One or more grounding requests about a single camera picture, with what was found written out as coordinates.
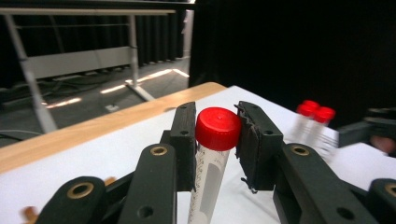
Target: wooden edge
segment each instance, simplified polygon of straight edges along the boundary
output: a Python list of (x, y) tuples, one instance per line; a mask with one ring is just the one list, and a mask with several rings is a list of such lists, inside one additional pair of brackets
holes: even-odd
[(0, 174), (38, 161), (55, 153), (78, 146), (107, 133), (149, 119), (187, 102), (197, 101), (225, 90), (215, 82), (207, 82), (178, 91), (153, 101), (57, 130), (52, 133), (0, 148)]

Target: red screw cap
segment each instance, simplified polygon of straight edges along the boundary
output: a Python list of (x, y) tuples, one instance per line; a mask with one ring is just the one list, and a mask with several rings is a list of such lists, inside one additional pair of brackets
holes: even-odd
[(298, 105), (297, 113), (305, 116), (305, 117), (312, 117), (315, 113), (315, 108), (310, 105)]
[(303, 105), (310, 105), (310, 106), (314, 107), (314, 109), (319, 108), (319, 103), (312, 101), (312, 100), (304, 100)]
[(314, 120), (319, 123), (327, 123), (335, 116), (335, 111), (329, 107), (322, 106), (314, 116)]
[(225, 151), (238, 144), (241, 126), (241, 120), (234, 112), (221, 107), (209, 107), (198, 114), (195, 137), (204, 147)]
[(335, 110), (333, 110), (327, 106), (321, 106), (319, 108), (319, 111), (322, 111), (323, 113), (327, 114), (329, 119), (333, 119), (335, 116)]

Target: black mechanical linkage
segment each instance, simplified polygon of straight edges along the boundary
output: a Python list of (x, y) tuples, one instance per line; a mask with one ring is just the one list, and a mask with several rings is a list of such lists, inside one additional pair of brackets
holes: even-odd
[(195, 183), (195, 102), (177, 107), (172, 129), (163, 131), (161, 143), (175, 148), (177, 154), (177, 191), (191, 191)]
[(285, 181), (276, 183), (279, 202), (276, 209), (296, 200), (301, 215), (290, 220), (280, 217), (282, 223), (377, 223), (375, 218), (340, 180), (319, 154), (311, 147), (287, 144), (278, 158)]
[(283, 133), (254, 104), (240, 101), (236, 106), (242, 120), (236, 158), (239, 158), (252, 190), (273, 190), (276, 177), (276, 158), (283, 143)]
[(176, 223), (175, 149), (155, 144), (143, 149), (117, 223)]
[(81, 176), (66, 182), (55, 192), (35, 224), (100, 223), (106, 210), (103, 180)]

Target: centrifuge tube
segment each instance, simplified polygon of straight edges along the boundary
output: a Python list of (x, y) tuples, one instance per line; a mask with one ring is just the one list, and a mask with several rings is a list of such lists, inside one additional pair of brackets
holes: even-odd
[(228, 109), (209, 107), (198, 114), (195, 138), (199, 146), (189, 223), (210, 223), (230, 149), (237, 145), (240, 131), (239, 117)]
[(309, 133), (304, 140), (304, 144), (318, 150), (318, 141), (323, 129), (328, 126), (331, 119), (334, 118), (335, 111), (327, 106), (320, 107), (314, 116)]
[(304, 129), (309, 125), (317, 108), (309, 104), (301, 104), (297, 107), (298, 117), (289, 133), (285, 134), (286, 143), (301, 143), (303, 141)]

